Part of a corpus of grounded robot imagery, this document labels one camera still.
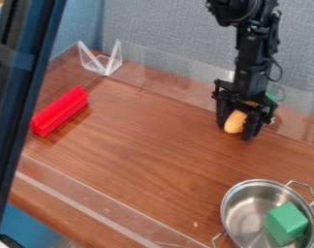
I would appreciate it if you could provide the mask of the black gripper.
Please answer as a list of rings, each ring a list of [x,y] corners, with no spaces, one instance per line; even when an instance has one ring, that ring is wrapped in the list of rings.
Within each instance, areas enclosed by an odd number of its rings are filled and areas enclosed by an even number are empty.
[[[258,136],[263,123],[272,124],[279,105],[267,98],[266,91],[248,98],[239,93],[239,87],[232,82],[216,79],[215,85],[212,98],[216,100],[216,124],[220,128],[224,127],[227,118],[235,109],[247,113],[242,139],[251,140]],[[246,101],[254,101],[258,106],[250,106],[244,103]]]

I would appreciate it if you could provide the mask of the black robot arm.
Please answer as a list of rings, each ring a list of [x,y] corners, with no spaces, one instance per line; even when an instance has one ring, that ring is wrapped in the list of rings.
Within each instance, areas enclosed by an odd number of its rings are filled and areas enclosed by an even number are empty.
[[[274,58],[279,51],[282,11],[278,0],[207,0],[207,8],[220,26],[236,28],[235,78],[215,80],[216,124],[226,127],[235,110],[247,117],[242,140],[255,138],[264,124],[275,119],[278,103],[266,94],[272,66],[283,70]]]

